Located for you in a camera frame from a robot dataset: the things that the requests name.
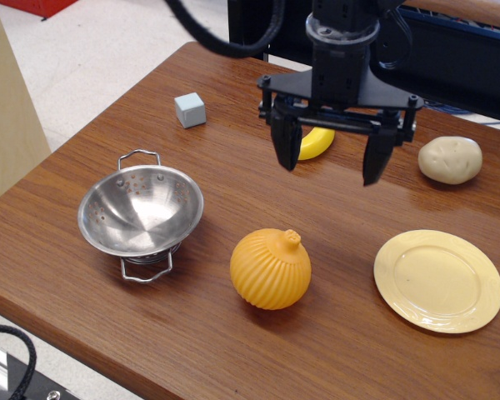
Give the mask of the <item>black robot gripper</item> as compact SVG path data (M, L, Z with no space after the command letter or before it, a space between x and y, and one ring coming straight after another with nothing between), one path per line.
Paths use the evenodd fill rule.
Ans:
M311 70L258 79L260 116L271 128L282 167L296 167L304 125L367 135L364 186L378 182L396 145L412 141L423 100L371 71L371 46L379 32L378 20L307 20Z

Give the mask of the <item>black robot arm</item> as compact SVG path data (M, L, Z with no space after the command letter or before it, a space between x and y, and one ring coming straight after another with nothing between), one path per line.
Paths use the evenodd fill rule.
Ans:
M264 75L259 116L271 128L278 162L292 171L301 150L302 127L330 128L367 136L364 185L382 176L393 149L410 142L424 101L378 79L370 69L371 45L381 18L406 26L398 1L315 1L305 30L312 68Z

